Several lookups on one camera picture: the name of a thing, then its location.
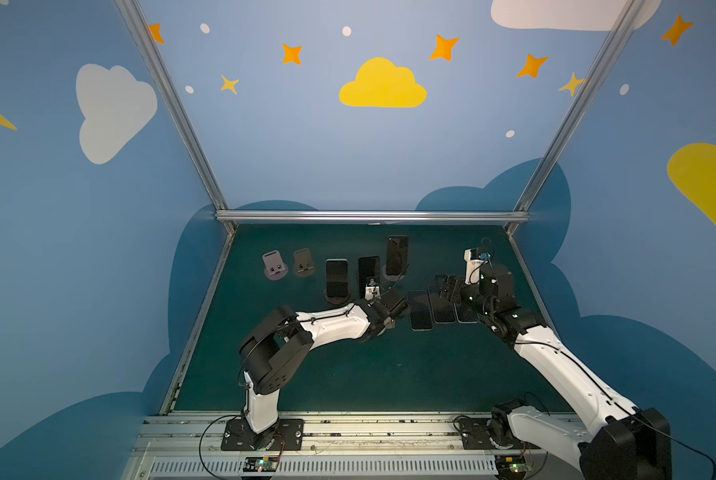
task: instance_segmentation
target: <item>yellow cloud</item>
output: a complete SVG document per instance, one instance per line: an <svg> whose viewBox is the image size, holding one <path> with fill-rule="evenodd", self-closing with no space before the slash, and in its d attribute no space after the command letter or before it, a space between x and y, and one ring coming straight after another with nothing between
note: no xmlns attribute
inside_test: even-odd
<svg viewBox="0 0 716 480"><path fill-rule="evenodd" d="M668 162L668 175L716 225L716 146L691 144L681 148Z"/></svg>
<svg viewBox="0 0 716 480"><path fill-rule="evenodd" d="M387 58L372 58L361 65L354 82L343 85L340 100L351 107L408 108L420 105L427 90L414 81L414 73Z"/></svg>

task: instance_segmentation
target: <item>green table surface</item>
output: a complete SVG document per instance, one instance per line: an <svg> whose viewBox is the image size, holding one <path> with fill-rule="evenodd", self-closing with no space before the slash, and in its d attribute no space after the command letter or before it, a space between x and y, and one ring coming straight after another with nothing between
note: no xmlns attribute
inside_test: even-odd
<svg viewBox="0 0 716 480"><path fill-rule="evenodd" d="M237 380L238 345L243 337L279 304L304 312L333 309L324 299L326 259L348 259L355 295L358 257L378 255L384 263L389 235L409 237L408 271L396 286L404 294L424 290L434 283L435 274L464 276L464 250L480 245L486 236L493 244L495 262L506 265L516 278L518 302L538 312L499 226L241 225L176 409L243 408L244 390ZM263 254L278 250L292 268L294 252L301 248L313 253L312 276L299 278L290 270L277 281L265 277ZM405 315L394 330L368 343L340 340L310 352L280 390L279 410L485 412L526 391L553 411L571 411L526 360L483 324L435 324L430 331L415 332Z"/></svg>

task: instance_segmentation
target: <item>white cloud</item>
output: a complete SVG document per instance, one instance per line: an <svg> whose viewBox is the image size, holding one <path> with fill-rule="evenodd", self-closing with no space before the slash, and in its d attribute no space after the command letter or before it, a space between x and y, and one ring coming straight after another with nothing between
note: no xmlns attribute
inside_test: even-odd
<svg viewBox="0 0 716 480"><path fill-rule="evenodd" d="M648 22L661 0L646 0L635 27ZM492 18L507 28L609 31L627 0L494 0Z"/></svg>
<svg viewBox="0 0 716 480"><path fill-rule="evenodd" d="M128 70L86 64L75 79L81 125L81 149L91 162L110 161L155 115L155 90Z"/></svg>

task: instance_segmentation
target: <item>black smartphone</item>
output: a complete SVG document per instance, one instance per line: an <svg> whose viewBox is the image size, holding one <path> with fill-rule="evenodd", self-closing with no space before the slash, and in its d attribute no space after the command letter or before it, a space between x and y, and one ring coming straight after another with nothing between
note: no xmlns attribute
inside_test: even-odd
<svg viewBox="0 0 716 480"><path fill-rule="evenodd" d="M328 298L347 298L350 289L347 285L347 260L344 258L326 260L326 296Z"/></svg>
<svg viewBox="0 0 716 480"><path fill-rule="evenodd" d="M436 323L455 323L456 310L454 309L454 304L441 298L438 293L438 285L428 286L427 294L430 297L432 319Z"/></svg>
<svg viewBox="0 0 716 480"><path fill-rule="evenodd" d="M480 320L478 319L478 313L473 312L471 309L467 308L464 305L454 305L454 310L456 310L456 319L460 323L480 322Z"/></svg>
<svg viewBox="0 0 716 480"><path fill-rule="evenodd" d="M358 288L359 294L363 295L363 290L369 281L380 283L380 258L378 256L362 256L358 259Z"/></svg>
<svg viewBox="0 0 716 480"><path fill-rule="evenodd" d="M409 262L409 237L392 235L387 239L387 275L403 275Z"/></svg>
<svg viewBox="0 0 716 480"><path fill-rule="evenodd" d="M411 330L417 332L432 330L432 317L427 292L424 290L412 290L406 294L406 302L409 303L410 307L409 323L411 324Z"/></svg>

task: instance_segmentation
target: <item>cloud decal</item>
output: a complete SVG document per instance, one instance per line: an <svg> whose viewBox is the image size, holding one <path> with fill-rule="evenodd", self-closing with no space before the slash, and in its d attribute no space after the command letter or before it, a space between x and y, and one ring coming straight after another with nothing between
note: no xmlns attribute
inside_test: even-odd
<svg viewBox="0 0 716 480"><path fill-rule="evenodd" d="M648 22L661 0L646 0L635 27ZM507 28L552 28L607 32L627 0L494 0L492 19Z"/></svg>
<svg viewBox="0 0 716 480"><path fill-rule="evenodd" d="M372 58L361 65L354 82L343 85L340 100L351 107L410 108L427 98L427 90L414 73L386 58Z"/></svg>
<svg viewBox="0 0 716 480"><path fill-rule="evenodd" d="M155 115L155 90L128 70L86 64L78 70L75 94L85 120L81 149L91 162L110 161Z"/></svg>
<svg viewBox="0 0 716 480"><path fill-rule="evenodd" d="M668 176L716 225L716 146L686 145L670 158Z"/></svg>

